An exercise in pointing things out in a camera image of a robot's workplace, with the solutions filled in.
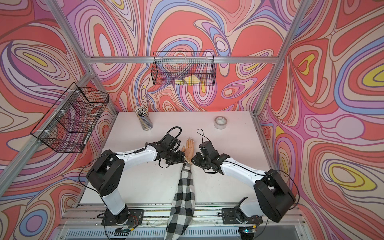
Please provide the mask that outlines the mannequin hand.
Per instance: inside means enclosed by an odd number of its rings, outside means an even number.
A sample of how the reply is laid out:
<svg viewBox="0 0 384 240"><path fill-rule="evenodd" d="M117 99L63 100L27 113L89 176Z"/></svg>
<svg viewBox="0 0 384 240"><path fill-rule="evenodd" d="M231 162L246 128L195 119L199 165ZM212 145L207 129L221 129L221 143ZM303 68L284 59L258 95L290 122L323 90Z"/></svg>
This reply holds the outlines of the mannequin hand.
<svg viewBox="0 0 384 240"><path fill-rule="evenodd" d="M195 156L195 142L192 138L188 138L186 144L182 147L182 152L184 152L185 159L191 160Z"/></svg>

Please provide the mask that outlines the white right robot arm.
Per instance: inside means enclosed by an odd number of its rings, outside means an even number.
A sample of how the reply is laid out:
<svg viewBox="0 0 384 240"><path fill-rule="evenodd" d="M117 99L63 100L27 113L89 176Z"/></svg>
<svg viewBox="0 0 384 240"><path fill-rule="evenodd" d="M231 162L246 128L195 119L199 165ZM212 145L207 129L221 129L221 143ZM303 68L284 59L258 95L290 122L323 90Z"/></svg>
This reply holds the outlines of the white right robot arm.
<svg viewBox="0 0 384 240"><path fill-rule="evenodd" d="M211 141L203 142L199 149L192 159L195 166L235 178L255 191L255 199L244 197L233 208L233 217L239 223L258 215L278 223L295 204L296 197L277 170L265 172L241 164L227 154L219 154Z"/></svg>

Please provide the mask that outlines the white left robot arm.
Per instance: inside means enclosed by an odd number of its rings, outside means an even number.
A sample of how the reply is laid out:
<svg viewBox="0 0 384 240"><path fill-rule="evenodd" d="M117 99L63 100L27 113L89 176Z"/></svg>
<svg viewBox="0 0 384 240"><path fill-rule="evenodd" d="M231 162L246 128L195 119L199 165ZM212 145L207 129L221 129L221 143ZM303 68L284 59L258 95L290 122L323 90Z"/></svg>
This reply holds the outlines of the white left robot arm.
<svg viewBox="0 0 384 240"><path fill-rule="evenodd" d="M127 152L104 151L87 173L87 180L101 197L112 216L127 219L129 210L118 186L123 171L140 164L165 160L167 165L185 163L179 150L181 141L166 134L160 141L146 143L142 148Z"/></svg>

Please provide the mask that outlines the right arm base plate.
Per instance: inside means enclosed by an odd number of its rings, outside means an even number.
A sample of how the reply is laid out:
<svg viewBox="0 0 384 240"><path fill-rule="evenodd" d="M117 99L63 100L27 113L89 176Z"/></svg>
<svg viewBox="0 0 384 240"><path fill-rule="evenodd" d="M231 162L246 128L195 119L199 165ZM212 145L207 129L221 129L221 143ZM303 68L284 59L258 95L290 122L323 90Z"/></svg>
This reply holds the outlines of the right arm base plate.
<svg viewBox="0 0 384 240"><path fill-rule="evenodd" d="M234 224L252 224L259 226L263 223L261 216L251 216L247 217L237 208L223 208L218 212L218 216L222 218L223 224L225 225L234 225Z"/></svg>

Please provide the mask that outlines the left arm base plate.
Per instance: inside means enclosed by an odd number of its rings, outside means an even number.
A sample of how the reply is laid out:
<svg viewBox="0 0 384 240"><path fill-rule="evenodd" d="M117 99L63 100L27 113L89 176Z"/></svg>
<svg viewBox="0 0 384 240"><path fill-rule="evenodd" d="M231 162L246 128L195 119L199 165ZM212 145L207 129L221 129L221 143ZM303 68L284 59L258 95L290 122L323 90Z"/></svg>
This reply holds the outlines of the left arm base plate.
<svg viewBox="0 0 384 240"><path fill-rule="evenodd" d="M143 221L143 209L130 209L122 211L117 216L113 215L110 210L106 210L102 219L103 226L140 226Z"/></svg>

